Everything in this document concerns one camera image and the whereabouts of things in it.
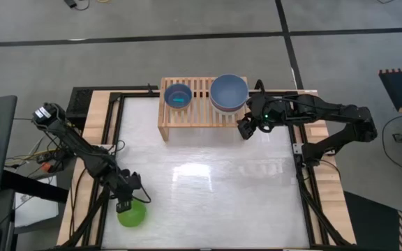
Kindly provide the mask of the black hazard-striped mat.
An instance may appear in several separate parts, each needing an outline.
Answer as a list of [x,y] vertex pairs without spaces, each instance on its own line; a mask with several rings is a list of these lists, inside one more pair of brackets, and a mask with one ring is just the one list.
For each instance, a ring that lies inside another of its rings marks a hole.
[[344,192],[357,245],[379,251],[402,251],[402,211]]

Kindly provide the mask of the small green bowl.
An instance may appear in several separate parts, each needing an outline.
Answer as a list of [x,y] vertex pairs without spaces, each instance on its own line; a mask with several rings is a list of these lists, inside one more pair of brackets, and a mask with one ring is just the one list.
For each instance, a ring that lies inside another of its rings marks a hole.
[[131,209],[117,213],[117,219],[124,227],[137,227],[144,221],[146,214],[147,209],[144,203],[134,199],[131,202]]

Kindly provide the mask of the white paper sheet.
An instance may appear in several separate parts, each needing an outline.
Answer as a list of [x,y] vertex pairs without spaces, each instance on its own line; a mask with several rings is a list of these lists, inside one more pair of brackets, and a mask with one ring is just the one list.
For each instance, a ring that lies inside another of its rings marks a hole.
[[59,205],[55,201],[15,193],[15,227],[26,227],[58,214]]

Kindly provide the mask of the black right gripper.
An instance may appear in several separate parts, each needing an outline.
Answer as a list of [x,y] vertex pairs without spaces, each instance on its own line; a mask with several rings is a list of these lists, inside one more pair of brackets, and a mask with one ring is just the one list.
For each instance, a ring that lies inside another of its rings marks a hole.
[[262,132],[271,132],[274,127],[285,125],[283,101],[265,94],[255,94],[246,101],[246,105],[250,112],[237,122],[243,139],[251,138],[257,128]]

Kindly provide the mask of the large blue bowl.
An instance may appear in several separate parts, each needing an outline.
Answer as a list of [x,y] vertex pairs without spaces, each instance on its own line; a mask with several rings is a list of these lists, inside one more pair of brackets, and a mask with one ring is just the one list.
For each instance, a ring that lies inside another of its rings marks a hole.
[[239,76],[221,75],[211,83],[209,98],[221,107],[238,107],[248,98],[248,85]]

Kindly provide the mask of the black power strip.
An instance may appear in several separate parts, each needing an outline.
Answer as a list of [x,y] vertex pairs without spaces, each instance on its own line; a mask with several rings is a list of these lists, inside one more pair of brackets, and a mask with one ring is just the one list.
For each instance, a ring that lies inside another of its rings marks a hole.
[[41,153],[36,157],[36,162],[38,164],[43,164],[44,162],[49,162],[51,160],[61,160],[66,155],[63,150],[48,151],[46,153]]

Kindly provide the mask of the pink plastic bowl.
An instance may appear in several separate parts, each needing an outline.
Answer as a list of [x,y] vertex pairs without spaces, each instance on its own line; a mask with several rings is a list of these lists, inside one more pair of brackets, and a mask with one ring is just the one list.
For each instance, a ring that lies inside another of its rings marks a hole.
[[242,103],[241,106],[238,106],[238,107],[226,108],[226,107],[221,107],[220,105],[216,104],[213,100],[211,101],[211,105],[217,112],[226,113],[226,114],[233,114],[244,108],[244,103]]

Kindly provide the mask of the wooden slatted shelf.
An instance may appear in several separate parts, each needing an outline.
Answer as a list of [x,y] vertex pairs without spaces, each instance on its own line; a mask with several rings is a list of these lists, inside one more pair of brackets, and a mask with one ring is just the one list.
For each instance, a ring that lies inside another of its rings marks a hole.
[[[164,141],[173,128],[235,128],[249,108],[240,114],[225,116],[215,111],[208,97],[215,77],[164,77],[161,79],[158,130]],[[172,109],[165,104],[164,92],[171,84],[181,83],[190,87],[193,97],[186,109]]]

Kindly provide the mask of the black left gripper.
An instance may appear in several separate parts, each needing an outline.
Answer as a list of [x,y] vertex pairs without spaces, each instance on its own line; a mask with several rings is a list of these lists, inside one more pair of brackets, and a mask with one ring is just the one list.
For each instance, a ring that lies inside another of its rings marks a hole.
[[133,192],[142,187],[141,177],[137,172],[130,173],[128,169],[112,172],[108,178],[108,186],[113,199],[119,201],[116,211],[122,213],[132,208]]

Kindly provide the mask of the black foam pad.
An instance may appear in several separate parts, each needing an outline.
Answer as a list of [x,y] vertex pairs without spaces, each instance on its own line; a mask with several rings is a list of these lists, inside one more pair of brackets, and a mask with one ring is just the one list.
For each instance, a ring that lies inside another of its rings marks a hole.
[[74,87],[66,109],[66,117],[68,119],[86,119],[92,93],[93,90],[90,88]]

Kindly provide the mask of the teal plastic bowl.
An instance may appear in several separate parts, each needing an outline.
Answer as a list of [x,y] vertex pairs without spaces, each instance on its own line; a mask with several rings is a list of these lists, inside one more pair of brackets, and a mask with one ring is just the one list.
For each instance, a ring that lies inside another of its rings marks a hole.
[[171,84],[164,92],[164,101],[172,109],[186,109],[192,101],[191,89],[181,83]]

